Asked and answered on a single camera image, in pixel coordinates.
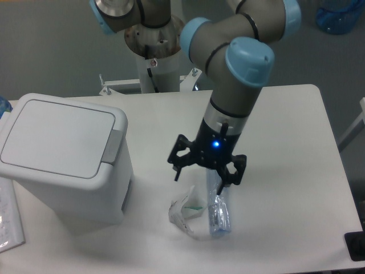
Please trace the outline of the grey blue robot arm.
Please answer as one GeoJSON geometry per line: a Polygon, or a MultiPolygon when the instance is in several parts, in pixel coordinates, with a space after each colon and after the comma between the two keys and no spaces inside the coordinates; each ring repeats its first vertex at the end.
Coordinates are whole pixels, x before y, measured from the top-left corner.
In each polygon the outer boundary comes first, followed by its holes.
{"type": "Polygon", "coordinates": [[[129,49],[142,58],[140,81],[162,92],[169,69],[161,64],[183,52],[214,82],[194,141],[179,135],[168,158],[176,172],[197,164],[217,171],[225,187],[240,184],[245,155],[233,150],[274,64],[271,42],[301,25],[297,1],[230,1],[234,14],[220,22],[198,17],[186,24],[171,13],[170,1],[91,1],[106,34],[124,32],[129,49]]]}

